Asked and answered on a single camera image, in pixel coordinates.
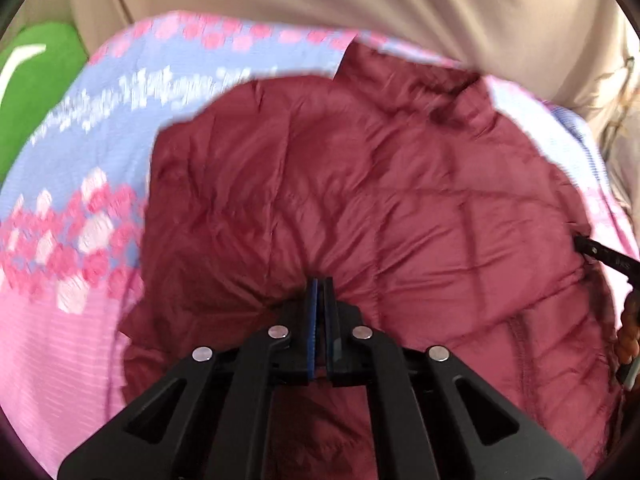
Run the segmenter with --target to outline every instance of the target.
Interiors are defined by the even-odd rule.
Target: quilted fabric
[[[452,348],[587,472],[603,457],[614,311],[573,250],[590,233],[580,195],[478,74],[353,43],[333,80],[236,87],[159,134],[145,221],[127,400],[333,276],[366,323]],[[276,478],[375,478],[362,390],[287,389],[275,409]]]

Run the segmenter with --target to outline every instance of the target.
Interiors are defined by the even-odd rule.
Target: maroon jacket
[[[333,276],[366,323],[450,347],[591,472],[619,395],[609,293],[575,232],[590,232],[578,192],[477,73],[352,44],[333,80],[250,82],[160,133],[126,398]],[[277,478],[376,477],[363,390],[276,397]]]

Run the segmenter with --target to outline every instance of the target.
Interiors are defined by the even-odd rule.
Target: triangular cutout
[[[478,391],[470,381],[459,378],[456,380],[456,388],[483,445],[492,446],[518,432],[518,423]]]
[[[124,430],[150,444],[158,444],[166,433],[186,385],[185,379],[171,382],[127,423]]]

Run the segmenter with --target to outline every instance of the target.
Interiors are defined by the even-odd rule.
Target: metal pin
[[[213,350],[208,346],[199,346],[191,353],[191,357],[199,363],[208,361],[213,357]]]
[[[289,335],[289,329],[284,325],[273,325],[269,329],[269,337],[273,339],[283,339]]]
[[[449,359],[449,350],[444,346],[432,346],[429,348],[429,357],[434,361],[443,362]]]
[[[356,339],[369,339],[373,336],[373,330],[368,326],[357,326],[351,332]]]

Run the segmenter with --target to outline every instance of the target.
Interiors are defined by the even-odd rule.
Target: green fabric
[[[60,102],[87,61],[82,41],[71,25],[42,23],[23,30],[0,52],[0,73],[17,47],[31,44],[44,44],[46,50],[18,65],[0,101],[0,184],[24,143]]]

